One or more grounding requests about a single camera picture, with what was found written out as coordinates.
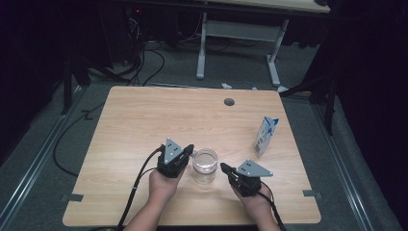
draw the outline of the human hand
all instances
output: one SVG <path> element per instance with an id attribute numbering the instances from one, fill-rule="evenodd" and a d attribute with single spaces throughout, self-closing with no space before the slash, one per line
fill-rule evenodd
<path id="1" fill-rule="evenodd" d="M 246 213 L 255 221 L 260 231 L 280 230 L 273 219 L 270 204 L 265 198 L 258 194 L 243 197 L 234 187 L 231 186 L 231 188 L 234 190 L 235 195 L 240 199 Z M 262 184 L 262 188 L 259 190 L 259 193 L 262 193 L 267 198 L 271 199 L 270 191 L 264 184 Z"/>
<path id="2" fill-rule="evenodd" d="M 176 194 L 183 173 L 184 169 L 177 178 L 168 178 L 157 169 L 153 170 L 149 176 L 149 200 L 154 200 L 156 203 L 166 206 L 168 201 Z"/>

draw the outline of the clear plastic cup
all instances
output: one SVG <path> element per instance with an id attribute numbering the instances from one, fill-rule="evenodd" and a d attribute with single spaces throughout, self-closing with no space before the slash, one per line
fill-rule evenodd
<path id="1" fill-rule="evenodd" d="M 208 148 L 197 151 L 192 157 L 192 167 L 194 168 L 192 177 L 199 184 L 210 184 L 216 177 L 217 163 L 215 151 Z"/>

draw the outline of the wooden table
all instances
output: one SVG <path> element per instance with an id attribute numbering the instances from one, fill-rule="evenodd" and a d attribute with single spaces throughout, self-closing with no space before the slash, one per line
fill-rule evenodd
<path id="1" fill-rule="evenodd" d="M 226 106 L 225 98 L 235 105 Z M 268 150 L 257 159 L 252 144 L 264 116 L 280 120 Z M 141 165 L 166 138 L 183 147 L 192 143 L 195 150 L 211 148 L 231 167 L 255 161 L 274 174 L 262 180 L 284 223 L 320 221 L 315 198 L 303 195 L 311 186 L 276 91 L 113 87 L 73 190 L 84 197 L 69 201 L 64 224 L 117 225 Z M 156 164 L 154 157 L 146 169 Z M 160 225 L 253 223 L 220 168 L 210 185 L 197 184 L 191 174 L 189 161 Z M 148 176 L 143 176 L 125 223 L 147 196 Z"/>

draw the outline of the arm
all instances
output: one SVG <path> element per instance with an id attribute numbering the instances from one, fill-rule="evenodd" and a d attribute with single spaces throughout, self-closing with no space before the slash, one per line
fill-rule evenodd
<path id="1" fill-rule="evenodd" d="M 246 213 L 255 221 L 259 231 L 280 231 L 272 216 L 269 203 L 260 195 L 242 197 L 234 188 L 234 193 L 242 202 Z M 259 190 L 260 193 L 271 198 L 270 191 L 264 185 Z"/>
<path id="2" fill-rule="evenodd" d="M 162 211 L 176 194 L 177 186 L 184 171 L 177 178 L 167 178 L 154 170 L 149 176 L 149 197 L 146 204 L 128 223 L 125 231 L 156 230 Z"/>

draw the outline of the black cable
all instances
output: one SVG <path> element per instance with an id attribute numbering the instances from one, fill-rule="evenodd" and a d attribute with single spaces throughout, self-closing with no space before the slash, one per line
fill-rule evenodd
<path id="1" fill-rule="evenodd" d="M 197 47 L 201 44 L 200 41 L 196 41 L 197 39 L 200 39 L 200 37 L 197 38 L 192 38 L 190 40 L 186 40 L 186 41 L 179 41 L 179 45 L 187 47 L 187 48 L 194 48 Z"/>
<path id="2" fill-rule="evenodd" d="M 147 172 L 149 172 L 151 170 L 154 170 L 154 169 L 156 169 L 156 167 L 152 167 L 152 168 L 144 171 L 143 174 L 140 177 L 142 177 L 144 174 L 146 174 Z M 98 230 L 103 230 L 103 229 L 111 230 L 111 229 L 116 229 L 116 227 L 97 227 L 97 228 L 90 229 L 90 231 L 98 231 Z"/>
<path id="3" fill-rule="evenodd" d="M 180 45 L 182 45 L 184 47 L 195 47 L 195 46 L 199 45 L 199 43 L 197 43 L 195 46 L 186 46 L 186 45 L 183 44 L 183 42 L 189 42 L 189 41 L 192 41 L 192 40 L 201 39 L 201 36 L 195 36 L 195 35 L 197 34 L 198 29 L 200 28 L 202 17 L 203 17 L 203 13 L 200 14 L 200 17 L 198 18 L 197 26 L 195 27 L 195 30 L 194 30 L 194 32 L 192 33 L 191 36 L 189 36 L 187 38 L 184 38 L 183 40 L 177 41 Z"/>
<path id="4" fill-rule="evenodd" d="M 143 83 L 143 87 L 146 85 L 146 83 L 147 83 L 147 81 L 149 81 L 151 78 L 153 78 L 153 76 L 155 76 L 157 73 L 159 73 L 162 69 L 163 69 L 163 66 L 165 66 L 165 57 L 163 57 L 163 55 L 162 54 L 160 54 L 159 52 L 157 52 L 157 51 L 154 51 L 154 50 L 150 50 L 150 52 L 153 52 L 153 53 L 156 53 L 157 55 L 159 55 L 161 58 L 162 58 L 162 65 L 160 66 L 160 68 L 156 71 L 156 72 L 154 72 L 152 75 L 150 75 L 145 81 L 144 81 L 144 83 Z"/>
<path id="5" fill-rule="evenodd" d="M 131 50 L 131 53 L 132 53 L 132 54 L 134 54 L 134 53 L 138 54 L 138 51 L 139 51 L 138 46 L 135 45 L 135 44 L 131 44 L 131 49 L 130 49 L 130 50 Z M 124 75 L 127 75 L 127 74 L 130 74 L 130 73 L 132 73 L 133 71 L 139 69 L 138 65 L 140 64 L 140 58 L 139 58 L 138 55 L 136 55 L 134 58 L 133 58 L 133 57 L 134 57 L 134 56 L 132 55 L 131 59 L 133 59 L 134 61 L 133 61 L 133 64 L 132 64 L 131 67 L 129 67 L 129 68 L 123 70 L 123 71 L 120 71 L 120 72 L 117 73 L 117 74 L 115 74 L 115 73 L 113 73 L 113 72 L 111 73 L 111 74 L 114 74 L 114 75 L 116 75 L 116 76 L 118 76 L 118 77 L 121 78 L 121 79 L 120 79 L 120 78 L 118 79 L 118 78 L 114 77 L 113 80 L 116 80 L 116 81 L 119 81 L 119 82 L 127 82 L 128 80 L 125 79 L 125 78 L 123 78 L 123 76 L 124 76 Z M 102 73 L 102 74 L 99 74 L 99 73 L 96 73 L 96 72 L 94 72 L 94 71 L 92 71 L 92 70 L 90 70 L 90 69 L 88 69 L 88 74 L 91 75 L 91 76 L 97 77 L 97 78 L 112 77 L 112 75 L 109 75 L 109 74 L 107 74 L 106 72 L 104 72 L 104 73 Z"/>
<path id="6" fill-rule="evenodd" d="M 264 43 L 267 43 L 266 41 L 261 41 L 261 40 L 255 40 L 252 41 L 253 43 L 251 44 L 245 44 L 244 42 L 240 42 L 241 39 L 231 39 L 231 44 L 233 45 L 237 45 L 237 46 L 244 46 L 244 47 L 254 47 L 254 46 L 258 46 L 258 45 L 262 45 Z"/>
<path id="7" fill-rule="evenodd" d="M 284 224 L 283 224 L 283 222 L 282 222 L 282 219 L 281 219 L 280 216 L 279 216 L 278 210 L 276 209 L 275 199 L 273 198 L 272 190 L 271 190 L 270 187 L 268 187 L 268 185 L 265 184 L 264 182 L 262 182 L 262 184 L 264 184 L 264 185 L 268 188 L 268 190 L 269 190 L 269 192 L 270 192 L 270 195 L 271 195 L 271 197 L 272 197 L 272 200 L 270 200 L 269 197 L 267 197 L 266 195 L 264 195 L 264 194 L 261 193 L 261 192 L 257 192 L 257 194 L 260 195 L 261 197 L 263 197 L 263 198 L 270 204 L 270 207 L 272 207 L 273 214 L 275 215 L 276 221 L 278 222 L 279 228 L 280 228 L 282 231 L 286 231 L 286 228 L 285 228 L 285 226 L 284 226 Z"/>
<path id="8" fill-rule="evenodd" d="M 207 50 L 209 50 L 209 51 L 213 51 L 213 52 L 221 52 L 221 51 L 224 51 L 224 50 L 226 50 L 229 46 L 230 46 L 230 41 L 231 41 L 231 39 L 229 39 L 229 38 L 212 38 L 211 39 L 211 41 L 217 41 L 217 40 L 220 40 L 220 41 L 225 41 L 225 46 L 224 47 L 222 47 L 222 48 L 220 48 L 220 49 L 212 49 L 212 48 L 210 48 L 208 45 L 210 45 L 210 44 L 206 44 L 206 49 Z"/>
<path id="9" fill-rule="evenodd" d="M 130 79 L 129 83 L 127 86 L 131 85 L 133 82 L 133 86 L 136 84 L 136 80 L 138 81 L 138 86 L 140 86 L 140 81 L 139 81 L 139 73 L 141 71 L 141 69 L 144 66 L 144 52 L 145 52 L 145 48 L 146 48 L 146 43 L 143 44 L 143 48 L 141 49 L 141 64 L 139 66 L 139 68 L 137 69 L 135 75 Z"/>
<path id="10" fill-rule="evenodd" d="M 77 118 L 77 119 L 76 119 L 75 121 L 73 121 L 71 124 L 69 124 L 69 126 L 68 126 L 67 128 L 65 128 L 65 130 L 64 130 L 64 131 L 61 133 L 61 135 L 58 137 L 57 142 L 55 143 L 54 149 L 53 149 L 53 160 L 54 160 L 54 164 L 55 164 L 60 170 L 64 171 L 65 173 L 67 173 L 67 174 L 69 174 L 69 175 L 72 175 L 72 176 L 74 176 L 74 177 L 78 177 L 78 174 L 77 174 L 77 173 L 74 173 L 74 172 L 72 172 L 72 171 L 70 171 L 70 170 L 67 170 L 67 169 L 65 169 L 64 167 L 62 167 L 62 166 L 60 165 L 60 163 L 58 162 L 58 159 L 57 159 L 57 147 L 58 147 L 58 145 L 60 144 L 60 141 L 61 141 L 61 139 L 63 138 L 63 136 L 66 134 L 66 132 L 68 132 L 68 130 L 69 130 L 73 125 L 75 125 L 75 124 L 76 124 L 78 121 L 80 121 L 82 118 L 86 117 L 87 115 L 89 115 L 90 113 L 92 113 L 93 111 L 95 111 L 96 109 L 98 109 L 99 107 L 101 107 L 101 106 L 104 105 L 104 104 L 105 104 L 105 102 L 102 103 L 102 104 L 100 104 L 100 105 L 98 105 L 98 106 L 96 106 L 96 107 L 93 108 L 92 110 L 86 112 L 84 115 L 81 115 L 79 118 Z"/>
<path id="11" fill-rule="evenodd" d="M 120 222 L 119 222 L 119 224 L 117 225 L 117 228 L 116 228 L 117 231 L 123 230 L 123 222 L 125 221 L 126 216 L 127 216 L 127 214 L 129 213 L 129 209 L 130 209 L 130 207 L 131 207 L 131 205 L 132 205 L 132 201 L 133 201 L 133 198 L 135 197 L 135 193 L 136 193 L 136 190 L 138 189 L 138 185 L 139 185 L 139 182 L 140 182 L 140 180 L 141 180 L 141 177 L 142 177 L 147 171 L 153 169 L 153 168 L 151 168 L 151 169 L 149 169 L 149 170 L 143 172 L 143 171 L 144 171 L 144 168 L 146 167 L 147 163 L 150 161 L 150 159 L 151 159 L 156 153 L 158 153 L 159 151 L 162 151 L 162 152 L 163 152 L 165 149 L 166 149 L 166 147 L 165 147 L 164 145 L 161 145 L 160 147 L 158 147 L 156 150 L 154 150 L 154 151 L 147 157 L 146 161 L 144 162 L 143 166 L 141 167 L 140 172 L 139 172 L 139 175 L 138 175 L 138 177 L 136 178 L 135 184 L 133 185 L 133 188 L 132 188 L 132 190 L 131 190 L 131 192 L 130 192 L 129 199 L 128 199 L 128 202 L 127 202 L 127 204 L 126 204 L 125 210 L 123 211 L 122 218 L 120 219 Z"/>

